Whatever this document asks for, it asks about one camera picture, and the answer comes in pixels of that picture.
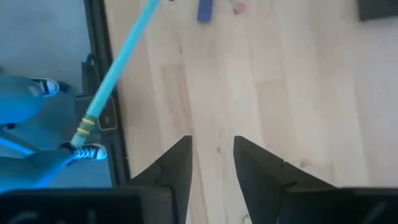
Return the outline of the black white sneaker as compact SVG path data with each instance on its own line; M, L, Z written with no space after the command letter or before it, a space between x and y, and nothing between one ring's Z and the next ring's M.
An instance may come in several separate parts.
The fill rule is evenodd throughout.
M98 143L75 147L69 142L63 142L60 146L72 154L72 159L67 164L68 166L77 160L102 161L108 157L106 147Z
M44 97L54 96L60 91L58 82L49 78L33 78L32 81L39 85L44 92Z

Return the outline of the turquoise pencil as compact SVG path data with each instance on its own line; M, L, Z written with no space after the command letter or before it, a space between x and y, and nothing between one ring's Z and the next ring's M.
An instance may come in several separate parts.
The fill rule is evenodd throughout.
M134 22L125 42L123 43L118 56L114 59L107 71L84 117L82 117L79 126L76 129L76 133L72 137L70 143L73 147L81 147L84 145L86 138L90 135L90 131L95 126L95 121L98 119L109 96L112 94L119 77L122 75L123 68L133 53L139 38L144 33L156 7L159 5L159 2L160 0L147 0L144 8L141 10L139 17Z

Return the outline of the purple eraser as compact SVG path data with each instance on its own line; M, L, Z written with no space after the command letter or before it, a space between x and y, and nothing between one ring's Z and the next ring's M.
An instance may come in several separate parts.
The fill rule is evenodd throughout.
M209 23L212 18L214 0L198 0L197 21Z

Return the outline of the person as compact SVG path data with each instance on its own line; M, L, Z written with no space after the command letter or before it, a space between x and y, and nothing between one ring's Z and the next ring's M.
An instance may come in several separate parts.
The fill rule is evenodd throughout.
M0 126L17 124L36 115L44 92L33 78L10 75L0 68ZM0 156L0 194L44 186L71 161L72 154L59 146L24 158Z

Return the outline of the black mesh desk organizer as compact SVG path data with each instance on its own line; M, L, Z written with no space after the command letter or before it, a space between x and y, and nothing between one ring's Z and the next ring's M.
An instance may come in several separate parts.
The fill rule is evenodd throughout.
M398 0L357 0L360 21L398 16Z

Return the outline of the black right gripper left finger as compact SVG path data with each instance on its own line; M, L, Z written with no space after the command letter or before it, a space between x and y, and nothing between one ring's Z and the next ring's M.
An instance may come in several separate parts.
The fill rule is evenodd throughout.
M192 183L192 137L183 136L127 182L137 190L144 224L185 224Z

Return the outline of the black aluminium table frame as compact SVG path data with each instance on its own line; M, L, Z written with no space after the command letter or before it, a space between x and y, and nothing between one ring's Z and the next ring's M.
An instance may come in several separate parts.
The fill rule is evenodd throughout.
M104 0L83 0L90 53L82 63L83 94L93 96L103 81L106 72L113 61L108 24L105 13ZM110 131L96 130L101 140L108 148L109 169L112 184L115 187L124 185L131 174L128 168L126 143L122 126L121 110L117 90L113 90L111 97L117 116L118 127Z

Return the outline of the brown rubber band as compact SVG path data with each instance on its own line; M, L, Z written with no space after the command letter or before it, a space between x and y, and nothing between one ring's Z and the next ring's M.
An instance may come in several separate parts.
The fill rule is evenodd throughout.
M230 0L230 2L235 15L242 14L246 10L244 3L238 2L238 0Z

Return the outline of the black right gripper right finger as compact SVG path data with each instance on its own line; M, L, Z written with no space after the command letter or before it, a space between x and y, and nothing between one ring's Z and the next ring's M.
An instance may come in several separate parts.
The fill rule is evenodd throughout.
M242 137L234 137L236 175L253 224L277 224L290 190L312 191L334 186Z

